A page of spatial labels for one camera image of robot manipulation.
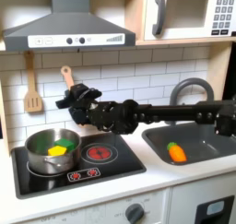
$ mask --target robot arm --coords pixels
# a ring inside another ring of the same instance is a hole
[[[123,103],[97,101],[101,92],[83,84],[75,85],[57,101],[59,109],[69,108],[77,124],[92,124],[104,132],[117,135],[132,134],[139,123],[161,121],[194,121],[197,124],[214,124],[217,134],[236,134],[236,102],[234,100],[198,102],[196,105],[152,106],[139,105],[134,100]]]

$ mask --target microwave keypad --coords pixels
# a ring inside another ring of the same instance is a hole
[[[228,35],[234,0],[217,0],[211,35]]]

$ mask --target yellow sponge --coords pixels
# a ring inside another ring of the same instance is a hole
[[[66,153],[66,147],[56,146],[48,149],[49,156],[60,156]]]

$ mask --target wooden spoon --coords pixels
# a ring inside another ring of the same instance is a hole
[[[61,73],[65,78],[68,89],[71,89],[75,85],[74,80],[71,76],[71,68],[68,65],[64,65],[61,69]]]
[[[41,96],[38,94],[35,88],[35,78],[33,71],[33,52],[24,52],[26,67],[28,73],[28,93],[25,96],[24,104],[26,112],[40,112],[42,110]]]

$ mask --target white countertop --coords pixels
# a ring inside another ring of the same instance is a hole
[[[142,138],[144,130],[164,125],[141,124],[132,135],[123,136],[147,168],[145,173],[26,200],[16,198],[12,161],[6,158],[3,141],[0,140],[0,223],[39,218],[236,170],[236,155],[186,166],[165,163]]]

